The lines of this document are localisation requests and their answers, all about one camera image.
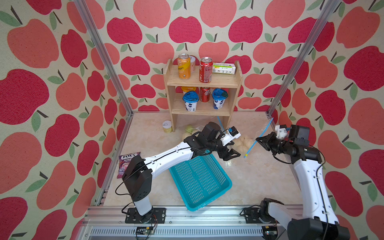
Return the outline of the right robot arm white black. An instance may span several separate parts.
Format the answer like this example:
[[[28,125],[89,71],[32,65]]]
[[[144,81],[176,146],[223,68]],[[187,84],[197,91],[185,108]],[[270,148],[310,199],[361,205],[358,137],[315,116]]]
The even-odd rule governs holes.
[[[323,178],[325,158],[310,145],[310,129],[298,125],[275,127],[275,131],[256,141],[275,157],[290,157],[298,177],[303,198],[303,214],[298,218],[280,201],[265,198],[260,203],[259,219],[263,223],[278,222],[290,240],[348,240],[349,229],[336,217]]]

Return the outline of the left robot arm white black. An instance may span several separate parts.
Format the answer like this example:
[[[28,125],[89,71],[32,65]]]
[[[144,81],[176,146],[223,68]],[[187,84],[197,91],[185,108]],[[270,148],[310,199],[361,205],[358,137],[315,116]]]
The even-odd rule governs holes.
[[[209,122],[200,132],[186,137],[180,144],[158,155],[143,159],[135,156],[125,170],[122,180],[128,190],[133,204],[141,217],[152,213],[153,206],[149,200],[152,189],[152,180],[171,167],[192,160],[199,156],[217,152],[224,161],[240,156],[228,146],[234,144],[233,140],[241,136],[235,127],[222,131],[220,126]]]

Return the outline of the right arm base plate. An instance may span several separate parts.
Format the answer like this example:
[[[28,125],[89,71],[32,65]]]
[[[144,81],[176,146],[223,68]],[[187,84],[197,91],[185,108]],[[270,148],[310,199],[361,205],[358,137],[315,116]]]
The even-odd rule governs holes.
[[[267,224],[278,225],[286,227],[290,221],[280,205],[271,203],[270,205],[263,206],[250,206],[243,208],[239,214],[244,217],[247,224]]]

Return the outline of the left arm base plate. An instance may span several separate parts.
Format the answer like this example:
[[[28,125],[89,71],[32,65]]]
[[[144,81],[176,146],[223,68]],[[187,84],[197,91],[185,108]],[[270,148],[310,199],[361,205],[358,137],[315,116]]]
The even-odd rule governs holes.
[[[164,224],[166,208],[152,208],[147,214],[141,216],[136,208],[129,208],[126,214],[126,224]]]

